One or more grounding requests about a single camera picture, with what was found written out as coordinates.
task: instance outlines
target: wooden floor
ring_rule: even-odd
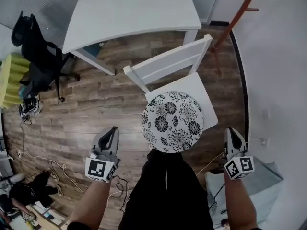
[[[224,27],[203,27],[197,38],[210,33],[216,40],[223,29]],[[91,181],[84,176],[84,162],[91,149],[93,137],[106,127],[117,126],[120,130],[118,156],[121,163],[116,173],[128,180],[131,188],[134,187],[149,151],[141,130],[141,113],[147,101],[142,90],[125,76],[122,69],[126,65],[135,65],[182,45],[183,37],[183,32],[163,32],[108,41],[98,57],[116,69],[116,76],[109,76],[84,61],[77,60],[74,71],[81,75],[81,80],[63,83],[61,91],[66,101],[58,102],[54,88],[42,93],[40,97],[44,102],[43,111],[31,117],[32,125],[22,125],[24,150],[32,156],[66,164],[66,173],[85,191]],[[216,75],[215,60],[209,52],[198,69],[219,121],[216,126],[203,132],[193,148],[183,153],[185,160],[196,172],[223,151],[226,127],[232,126],[244,133],[243,91],[230,38],[223,44],[219,56],[222,77]],[[189,69],[179,71],[150,87],[155,89],[163,86],[186,76],[188,71]],[[4,130],[11,149],[9,153],[15,158],[14,169],[30,176],[47,169],[50,163],[40,158],[33,159],[27,154],[21,160],[18,159],[17,151],[23,149],[20,122],[17,106],[5,110]],[[211,164],[208,170],[217,165],[217,162]],[[59,184],[65,195],[63,198],[54,197],[55,208],[68,215],[82,193],[58,166],[53,166],[60,177]],[[202,185],[205,185],[204,172],[199,175]],[[112,182],[111,193],[118,191],[116,181]],[[122,202],[123,197],[110,198],[101,227],[117,229],[122,217],[119,210]]]

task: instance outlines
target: black and white floral cushion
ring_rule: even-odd
[[[197,102],[181,92],[167,92],[152,99],[142,114],[147,141],[162,152],[182,152],[200,138],[204,115]]]

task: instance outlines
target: black office chair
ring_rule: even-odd
[[[55,81],[57,87],[58,99],[63,102],[65,98],[59,95],[59,77],[74,77],[80,80],[80,75],[76,73],[61,73],[66,61],[72,54],[68,54],[63,59],[62,50],[54,43],[44,40],[39,29],[36,18],[33,14],[30,17],[20,16],[12,32],[12,43],[19,47],[22,45],[21,53],[24,58],[31,62],[29,67],[29,85],[30,90],[27,92],[37,95],[41,91],[47,91],[52,81]],[[56,55],[52,54],[48,47],[56,50]]]

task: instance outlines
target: white wooden chair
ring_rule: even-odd
[[[169,91],[182,92],[194,98],[204,113],[204,130],[209,129],[217,124],[217,117],[196,70],[211,41],[212,37],[207,34],[203,39],[174,48],[133,67],[126,66],[124,72],[146,93],[145,97],[148,102]],[[192,68],[186,77],[154,91],[149,91],[146,87],[146,84],[188,66],[192,66]]]

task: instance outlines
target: black pants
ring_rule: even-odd
[[[53,200],[48,196],[58,193],[58,189],[52,186],[46,186],[48,183],[49,172],[42,172],[34,178],[33,181],[27,185],[31,187],[36,195],[36,201],[39,200],[41,204],[47,208],[51,205]]]
[[[207,193],[182,155],[153,149],[133,189],[119,230],[212,230]]]

